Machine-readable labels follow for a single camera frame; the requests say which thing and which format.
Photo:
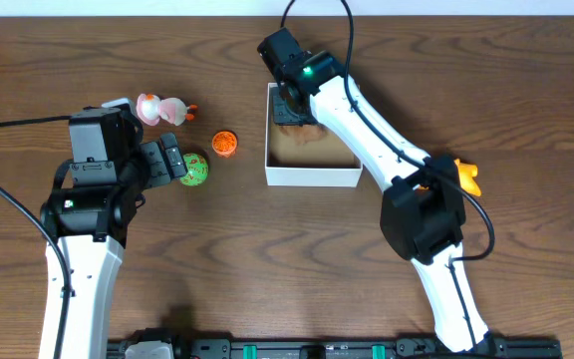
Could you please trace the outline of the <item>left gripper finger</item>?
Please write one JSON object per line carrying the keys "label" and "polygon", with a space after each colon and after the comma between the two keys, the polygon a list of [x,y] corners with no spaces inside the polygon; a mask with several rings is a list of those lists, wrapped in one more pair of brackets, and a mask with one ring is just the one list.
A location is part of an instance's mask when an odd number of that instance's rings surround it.
{"label": "left gripper finger", "polygon": [[144,143],[140,145],[140,150],[148,163],[150,171],[145,187],[154,188],[169,184],[171,176],[161,145],[158,142]]}
{"label": "left gripper finger", "polygon": [[160,143],[164,151],[164,160],[168,166],[168,173],[172,179],[181,179],[187,175],[187,167],[180,150],[176,135],[165,133],[160,136]]}

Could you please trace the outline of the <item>green number ball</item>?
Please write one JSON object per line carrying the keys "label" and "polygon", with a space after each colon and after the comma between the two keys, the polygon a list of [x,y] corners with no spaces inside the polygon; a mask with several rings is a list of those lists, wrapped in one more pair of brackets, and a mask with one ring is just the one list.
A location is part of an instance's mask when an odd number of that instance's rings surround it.
{"label": "green number ball", "polygon": [[179,181],[183,185],[198,186],[203,184],[209,174],[208,162],[202,155],[188,153],[183,156],[187,173]]}

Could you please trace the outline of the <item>orange ribbed round toy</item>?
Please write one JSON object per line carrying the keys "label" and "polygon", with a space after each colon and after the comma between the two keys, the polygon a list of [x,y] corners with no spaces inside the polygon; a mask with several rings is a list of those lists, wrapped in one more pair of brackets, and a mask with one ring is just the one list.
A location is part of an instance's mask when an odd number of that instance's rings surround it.
{"label": "orange ribbed round toy", "polygon": [[236,153],[238,140],[233,132],[220,131],[212,137],[211,146],[219,157],[230,158]]}

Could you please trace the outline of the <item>white pink duck toy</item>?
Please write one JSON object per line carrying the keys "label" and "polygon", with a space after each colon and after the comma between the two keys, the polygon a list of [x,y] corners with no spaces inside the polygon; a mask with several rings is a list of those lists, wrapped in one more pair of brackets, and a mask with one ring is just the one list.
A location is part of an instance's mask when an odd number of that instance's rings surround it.
{"label": "white pink duck toy", "polygon": [[179,98],[162,99],[154,94],[140,94],[137,99],[137,116],[149,126],[164,121],[175,126],[195,119],[198,105],[187,105]]}

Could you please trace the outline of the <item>brown plush toy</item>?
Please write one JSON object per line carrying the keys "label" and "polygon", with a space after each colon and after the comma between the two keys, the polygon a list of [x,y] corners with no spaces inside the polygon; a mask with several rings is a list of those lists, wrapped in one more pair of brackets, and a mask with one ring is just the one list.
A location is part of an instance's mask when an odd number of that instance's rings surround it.
{"label": "brown plush toy", "polygon": [[320,125],[279,126],[280,132],[291,138],[297,146],[317,142],[327,136],[327,131]]}

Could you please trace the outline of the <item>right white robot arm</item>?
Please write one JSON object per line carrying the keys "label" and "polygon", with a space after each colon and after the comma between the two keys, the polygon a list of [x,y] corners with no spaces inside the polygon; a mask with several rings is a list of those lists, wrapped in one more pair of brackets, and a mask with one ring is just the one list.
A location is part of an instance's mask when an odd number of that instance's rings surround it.
{"label": "right white robot arm", "polygon": [[364,98],[345,64],[312,54],[286,28],[257,47],[296,126],[321,125],[336,135],[382,192],[380,228],[389,246],[415,268],[430,303],[437,339],[471,353],[488,327],[464,271],[464,204],[471,195],[455,160],[431,157],[409,142]]}

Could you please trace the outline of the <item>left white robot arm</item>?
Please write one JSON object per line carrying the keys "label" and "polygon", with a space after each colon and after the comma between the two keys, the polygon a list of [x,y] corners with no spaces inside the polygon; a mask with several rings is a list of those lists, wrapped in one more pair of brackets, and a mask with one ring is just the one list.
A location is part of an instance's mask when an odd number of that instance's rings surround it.
{"label": "left white robot arm", "polygon": [[39,355],[103,358],[129,224],[145,190],[184,177],[187,167],[175,134],[144,141],[128,100],[83,109],[70,117],[69,133],[73,156],[41,208],[54,242]]}

